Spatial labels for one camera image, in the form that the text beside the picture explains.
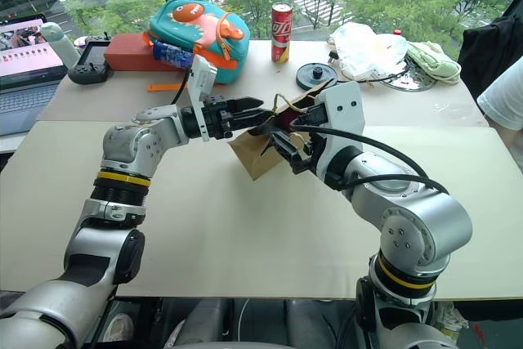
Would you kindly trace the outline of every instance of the water bottle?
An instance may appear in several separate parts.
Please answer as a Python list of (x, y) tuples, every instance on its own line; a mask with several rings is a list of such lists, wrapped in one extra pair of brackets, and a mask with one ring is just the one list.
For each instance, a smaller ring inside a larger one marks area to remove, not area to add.
[(70, 69), (78, 63), (80, 54), (58, 24), (46, 22), (40, 28), (40, 32), (51, 48), (61, 58), (65, 67)]
[(179, 69), (186, 69), (193, 62), (193, 52), (160, 41), (153, 45), (153, 56), (156, 60), (174, 65)]

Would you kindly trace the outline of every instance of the black pulley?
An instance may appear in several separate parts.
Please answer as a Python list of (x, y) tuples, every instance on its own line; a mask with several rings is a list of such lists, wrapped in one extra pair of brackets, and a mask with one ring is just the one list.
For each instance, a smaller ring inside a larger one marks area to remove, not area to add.
[(303, 90), (310, 90), (331, 78), (333, 81), (329, 86), (335, 85), (337, 82), (336, 70), (330, 65), (321, 63), (303, 65), (296, 72), (296, 83)]

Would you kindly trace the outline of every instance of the yellow ring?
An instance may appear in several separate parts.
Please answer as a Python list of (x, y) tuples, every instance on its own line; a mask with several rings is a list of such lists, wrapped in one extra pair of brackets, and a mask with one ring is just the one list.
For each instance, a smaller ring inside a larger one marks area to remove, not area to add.
[(150, 181), (146, 179), (140, 179), (139, 177), (123, 175), (121, 173), (112, 173), (112, 172), (98, 172), (99, 178), (125, 181), (127, 183), (137, 184), (139, 186), (150, 186)]
[(410, 288), (410, 289), (426, 289), (426, 288), (430, 288), (434, 284), (434, 282), (436, 281), (436, 280), (434, 280), (434, 281), (432, 281), (429, 284), (411, 284), (410, 282), (400, 280), (398, 277), (393, 275), (389, 270), (387, 270), (387, 268), (383, 264), (383, 261), (382, 261), (382, 259), (380, 257), (378, 257), (378, 263), (379, 263), (379, 266), (382, 268), (382, 270), (387, 275), (387, 277), (389, 277), (391, 280), (393, 280), (397, 284), (400, 284), (401, 286), (405, 286), (406, 288)]

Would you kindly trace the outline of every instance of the brown paper bag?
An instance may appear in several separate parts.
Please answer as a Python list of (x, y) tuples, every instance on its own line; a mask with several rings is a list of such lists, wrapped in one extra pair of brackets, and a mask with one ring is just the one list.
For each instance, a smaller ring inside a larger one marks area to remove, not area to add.
[[(304, 92), (294, 100), (290, 101), (291, 104), (297, 108), (312, 106), (314, 104), (313, 97), (318, 95), (330, 82), (330, 80), (326, 81), (325, 83), (318, 85), (318, 87)], [(298, 114), (299, 113), (293, 110), (289, 105), (285, 105), (276, 110), (276, 117), (275, 119), (272, 119), (272, 121), (275, 122), (275, 126), (288, 131), (289, 118), (296, 117)], [(264, 173), (269, 172), (283, 159), (273, 147), (270, 147), (265, 151), (265, 153), (263, 153), (268, 143), (268, 135), (264, 134), (254, 136), (251, 135), (249, 131), (243, 132), (236, 139), (229, 142), (230, 147), (236, 153), (253, 180), (258, 179)]]

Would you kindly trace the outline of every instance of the laptop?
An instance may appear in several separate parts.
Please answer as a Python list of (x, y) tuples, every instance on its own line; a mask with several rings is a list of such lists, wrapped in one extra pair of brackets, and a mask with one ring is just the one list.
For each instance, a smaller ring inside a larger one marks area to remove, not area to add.
[(28, 131), (67, 68), (40, 34), (43, 14), (0, 24), (0, 135)]

